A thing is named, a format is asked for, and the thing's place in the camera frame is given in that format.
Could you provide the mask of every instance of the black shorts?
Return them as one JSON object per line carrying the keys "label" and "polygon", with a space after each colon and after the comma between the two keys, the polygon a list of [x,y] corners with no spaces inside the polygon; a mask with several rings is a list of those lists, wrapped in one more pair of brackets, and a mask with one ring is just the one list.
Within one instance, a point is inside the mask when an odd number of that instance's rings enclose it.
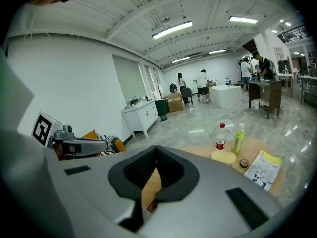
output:
{"label": "black shorts", "polygon": [[205,86],[203,88],[197,88],[198,94],[205,95],[208,93],[208,88]]}

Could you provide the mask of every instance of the woman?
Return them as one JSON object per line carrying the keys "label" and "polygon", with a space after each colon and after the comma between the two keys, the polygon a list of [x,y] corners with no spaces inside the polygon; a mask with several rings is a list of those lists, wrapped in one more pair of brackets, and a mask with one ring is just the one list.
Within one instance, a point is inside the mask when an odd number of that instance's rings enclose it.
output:
{"label": "woman", "polygon": [[[180,94],[182,94],[182,89],[186,88],[186,83],[185,83],[184,79],[182,78],[182,74],[181,73],[178,74],[177,83],[179,85]],[[188,103],[189,102],[187,97],[185,97],[185,98],[183,97],[183,101],[184,101],[184,103]]]}

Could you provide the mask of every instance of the yellow lid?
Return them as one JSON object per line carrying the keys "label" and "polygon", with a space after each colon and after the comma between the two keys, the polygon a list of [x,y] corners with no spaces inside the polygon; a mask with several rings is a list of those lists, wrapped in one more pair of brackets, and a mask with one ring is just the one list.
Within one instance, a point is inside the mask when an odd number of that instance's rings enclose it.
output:
{"label": "yellow lid", "polygon": [[220,152],[220,151],[214,151],[211,154],[211,158],[215,161],[224,162],[227,164],[232,164],[236,160],[236,155],[231,152]]}

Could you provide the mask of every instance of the green trash bin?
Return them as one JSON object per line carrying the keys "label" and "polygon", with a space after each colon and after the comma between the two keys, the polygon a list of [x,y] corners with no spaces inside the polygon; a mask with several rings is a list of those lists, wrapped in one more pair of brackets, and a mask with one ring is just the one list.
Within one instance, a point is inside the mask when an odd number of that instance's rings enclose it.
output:
{"label": "green trash bin", "polygon": [[160,116],[160,119],[162,120],[162,121],[166,121],[167,120],[167,115],[165,114],[165,115],[161,115]]}
{"label": "green trash bin", "polygon": [[158,115],[160,116],[162,121],[166,121],[167,120],[167,113],[168,113],[168,103],[167,100],[159,100],[159,101],[155,101],[155,106],[157,108],[158,111]]}

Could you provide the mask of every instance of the faucet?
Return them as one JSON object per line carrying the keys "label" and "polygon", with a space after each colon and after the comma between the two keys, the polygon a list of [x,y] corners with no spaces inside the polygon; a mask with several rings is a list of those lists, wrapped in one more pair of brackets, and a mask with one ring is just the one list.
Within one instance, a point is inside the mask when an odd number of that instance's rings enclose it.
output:
{"label": "faucet", "polygon": [[136,105],[138,103],[138,98],[136,96],[133,96],[133,103]]}

